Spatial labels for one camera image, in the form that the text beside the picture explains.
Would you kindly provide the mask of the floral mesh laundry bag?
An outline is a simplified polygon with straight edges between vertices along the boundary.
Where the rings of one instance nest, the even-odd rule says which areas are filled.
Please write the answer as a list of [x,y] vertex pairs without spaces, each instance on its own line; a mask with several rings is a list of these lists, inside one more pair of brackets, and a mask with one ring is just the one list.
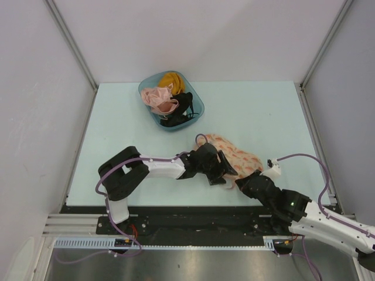
[[200,133],[196,135],[194,150],[197,150],[198,147],[204,145],[206,142],[212,144],[217,150],[222,150],[225,157],[238,174],[237,176],[225,175],[224,178],[231,182],[231,187],[226,187],[226,189],[234,189],[236,187],[235,180],[245,178],[256,170],[261,172],[264,170],[263,163],[258,156],[236,147],[229,140],[218,134]]

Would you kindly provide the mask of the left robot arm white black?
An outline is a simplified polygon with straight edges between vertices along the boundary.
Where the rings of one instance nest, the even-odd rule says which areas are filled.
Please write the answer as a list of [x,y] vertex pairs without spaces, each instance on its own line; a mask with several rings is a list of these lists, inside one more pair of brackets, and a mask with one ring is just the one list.
[[198,173],[205,175],[211,186],[225,184],[224,176],[238,175],[224,152],[209,143],[172,158],[145,156],[135,146],[125,148],[98,168],[96,192],[105,197],[109,227],[117,234],[129,229],[128,197],[143,180],[184,180]]

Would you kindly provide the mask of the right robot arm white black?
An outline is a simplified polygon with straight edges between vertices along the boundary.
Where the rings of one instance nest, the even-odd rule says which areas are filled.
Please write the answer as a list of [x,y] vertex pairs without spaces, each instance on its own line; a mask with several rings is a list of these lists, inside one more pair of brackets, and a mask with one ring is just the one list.
[[236,185],[270,211],[270,227],[275,234],[288,231],[321,241],[374,272],[374,226],[337,214],[297,191],[280,189],[258,170],[236,180]]

